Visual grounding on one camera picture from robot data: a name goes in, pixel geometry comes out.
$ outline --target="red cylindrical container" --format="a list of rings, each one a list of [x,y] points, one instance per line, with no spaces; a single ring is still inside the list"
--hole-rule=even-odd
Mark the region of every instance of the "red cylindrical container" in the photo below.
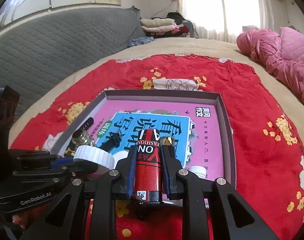
[[[135,196],[141,206],[154,207],[162,204],[163,180],[160,150],[160,132],[157,129],[138,133]]]

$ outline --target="gray quilted sofa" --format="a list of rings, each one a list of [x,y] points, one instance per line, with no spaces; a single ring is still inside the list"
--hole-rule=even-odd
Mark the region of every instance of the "gray quilted sofa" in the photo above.
[[[16,119],[72,73],[145,36],[134,7],[81,8],[28,21],[0,36],[0,86],[20,93]]]

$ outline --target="white bottle cap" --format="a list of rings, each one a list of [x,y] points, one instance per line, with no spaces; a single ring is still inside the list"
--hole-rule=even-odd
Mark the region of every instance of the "white bottle cap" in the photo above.
[[[188,167],[188,171],[195,173],[199,178],[206,178],[206,169],[202,166],[191,166]]]
[[[115,169],[116,164],[117,164],[117,162],[118,162],[119,160],[122,160],[122,159],[127,158],[128,152],[127,152],[127,151],[119,151],[119,152],[117,152],[117,153],[114,153],[112,156],[113,156],[113,158],[114,158],[114,160],[115,160],[115,162],[114,162],[114,169]]]
[[[115,163],[115,160],[110,153],[90,145],[79,146],[76,149],[73,160],[87,160],[102,165],[110,170],[114,169]]]

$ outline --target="barcode sticker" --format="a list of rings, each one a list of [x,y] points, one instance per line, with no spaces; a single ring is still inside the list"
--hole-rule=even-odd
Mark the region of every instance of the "barcode sticker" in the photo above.
[[[137,191],[136,195],[140,197],[142,200],[146,200],[146,191]]]

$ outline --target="blue cloth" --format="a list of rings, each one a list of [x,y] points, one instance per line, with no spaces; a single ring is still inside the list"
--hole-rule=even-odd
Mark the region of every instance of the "blue cloth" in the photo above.
[[[137,39],[132,39],[128,42],[127,47],[134,47],[134,46],[138,46],[138,45],[143,45],[143,44],[147,44],[154,41],[154,37],[140,37]]]

